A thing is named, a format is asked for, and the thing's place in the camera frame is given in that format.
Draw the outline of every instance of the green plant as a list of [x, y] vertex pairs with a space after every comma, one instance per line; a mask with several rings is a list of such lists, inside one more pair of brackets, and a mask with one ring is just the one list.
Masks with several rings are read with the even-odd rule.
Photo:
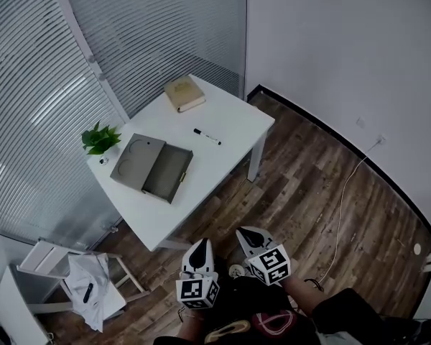
[[120, 142], [121, 134], [116, 134], [116, 127], [109, 129], [108, 126], [99, 130], [99, 121], [93, 130], [87, 130], [81, 134], [83, 149], [91, 147], [88, 155], [102, 155], [106, 150]]

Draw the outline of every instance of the book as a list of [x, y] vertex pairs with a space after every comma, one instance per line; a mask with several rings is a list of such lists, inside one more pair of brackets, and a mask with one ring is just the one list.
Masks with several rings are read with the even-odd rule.
[[165, 84], [164, 92], [177, 112], [187, 111], [206, 101], [203, 91], [188, 75]]

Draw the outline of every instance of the white cloth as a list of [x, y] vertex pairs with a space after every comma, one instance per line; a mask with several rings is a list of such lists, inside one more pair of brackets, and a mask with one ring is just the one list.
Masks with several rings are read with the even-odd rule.
[[[70, 255], [70, 274], [65, 279], [72, 293], [73, 310], [84, 317], [93, 329], [103, 330], [103, 299], [108, 290], [107, 254]], [[89, 284], [93, 284], [87, 303], [83, 299]]]

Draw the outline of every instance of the white round object on floor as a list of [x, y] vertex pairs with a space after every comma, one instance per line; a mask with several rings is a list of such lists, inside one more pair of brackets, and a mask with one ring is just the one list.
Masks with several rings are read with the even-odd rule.
[[228, 274], [233, 279], [236, 279], [237, 277], [244, 276], [246, 273], [244, 272], [244, 268], [242, 266], [240, 266], [239, 264], [233, 264], [230, 266]]
[[414, 253], [418, 256], [422, 252], [422, 246], [416, 243], [414, 245]]

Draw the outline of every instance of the floor plank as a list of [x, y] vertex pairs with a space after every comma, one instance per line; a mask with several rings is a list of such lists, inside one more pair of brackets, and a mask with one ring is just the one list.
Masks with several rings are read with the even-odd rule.
[[[259, 175], [246, 179], [246, 157], [216, 191], [175, 232], [192, 242], [208, 237], [227, 262], [240, 262], [234, 231], [243, 225], [268, 229], [282, 242], [303, 278], [323, 280], [334, 294], [352, 287], [375, 310], [408, 316], [425, 285], [421, 273], [431, 251], [431, 236], [406, 203], [371, 169], [361, 164], [341, 191], [359, 159], [328, 133], [277, 101], [258, 94], [251, 102], [276, 122], [269, 132]], [[413, 246], [422, 245], [415, 256]], [[122, 254], [139, 281], [152, 291], [129, 304], [125, 314], [107, 321], [103, 333], [87, 327], [73, 313], [42, 317], [58, 344], [151, 344], [158, 335], [175, 334], [180, 322], [175, 280], [183, 252], [149, 252], [122, 223], [99, 251]], [[118, 267], [112, 273], [119, 276]], [[125, 294], [133, 285], [121, 288]]]

